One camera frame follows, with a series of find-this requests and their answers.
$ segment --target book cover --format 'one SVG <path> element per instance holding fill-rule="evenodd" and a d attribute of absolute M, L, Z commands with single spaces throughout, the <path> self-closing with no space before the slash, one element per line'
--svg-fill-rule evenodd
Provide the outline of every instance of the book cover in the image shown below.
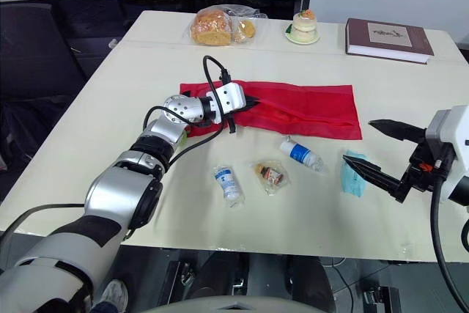
<path fill-rule="evenodd" d="M 350 45 L 433 55 L 422 27 L 349 18 L 346 33 Z"/>

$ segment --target book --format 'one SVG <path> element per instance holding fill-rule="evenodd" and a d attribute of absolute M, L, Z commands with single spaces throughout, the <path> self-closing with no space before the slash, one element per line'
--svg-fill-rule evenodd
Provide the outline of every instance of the book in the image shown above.
<path fill-rule="evenodd" d="M 345 52 L 426 64 L 433 50 L 421 27 L 349 18 Z"/>

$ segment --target white table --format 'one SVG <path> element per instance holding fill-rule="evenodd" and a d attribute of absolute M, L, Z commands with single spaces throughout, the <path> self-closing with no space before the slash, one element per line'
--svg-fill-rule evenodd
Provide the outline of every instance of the white table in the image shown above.
<path fill-rule="evenodd" d="M 295 136 L 318 152 L 328 176 L 312 173 L 278 149 L 281 136 L 253 128 L 227 131 L 188 153 L 164 176 L 155 216 L 127 242 L 172 248 L 229 249 L 277 254 L 433 261 L 430 194 L 412 190 L 402 205 L 367 185 L 363 197 L 341 192 L 341 155 L 364 153 L 383 171 L 401 177 L 415 145 L 369 127 L 396 119 L 426 127 L 438 109 L 467 104 L 469 65 L 447 33 L 427 30 L 435 51 L 428 65 L 344 54 L 344 25 L 319 23 L 321 40 L 287 41 L 287 21 L 265 21 L 251 45 L 192 45 L 184 31 L 192 14 L 143 12 L 84 87 L 0 207 L 0 229 L 24 210 L 53 202 L 82 202 L 89 185 L 141 131 L 150 106 L 179 92 L 181 82 L 204 82 L 202 57 L 223 63 L 233 79 L 300 85 L 352 84 L 363 141 Z M 267 196 L 249 164 L 280 160 L 291 185 Z M 243 207 L 224 206 L 213 167 L 233 166 L 246 195 Z M 47 235 L 80 210 L 46 210 L 19 232 Z M 449 261 L 469 262 L 459 242 L 465 208 L 440 209 L 443 250 Z"/>

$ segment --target sneaker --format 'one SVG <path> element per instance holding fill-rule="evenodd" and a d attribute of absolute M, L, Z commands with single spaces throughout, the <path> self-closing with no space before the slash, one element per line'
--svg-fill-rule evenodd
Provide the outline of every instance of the sneaker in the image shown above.
<path fill-rule="evenodd" d="M 101 302 L 113 304 L 119 313 L 124 313 L 127 308 L 129 294 L 127 287 L 120 280 L 111 280 L 101 295 Z"/>

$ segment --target red cloth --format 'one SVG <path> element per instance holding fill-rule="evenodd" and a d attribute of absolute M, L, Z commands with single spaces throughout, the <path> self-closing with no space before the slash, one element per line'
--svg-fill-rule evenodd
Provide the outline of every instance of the red cloth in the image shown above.
<path fill-rule="evenodd" d="M 259 98 L 259 104 L 233 114 L 241 126 L 272 130 L 284 135 L 319 136 L 328 139 L 361 139 L 360 124 L 353 99 L 352 86 L 295 86 L 277 82 L 234 81 L 244 94 Z M 204 97 L 208 84 L 181 84 L 180 93 Z M 191 127 L 189 136 L 215 131 Z"/>

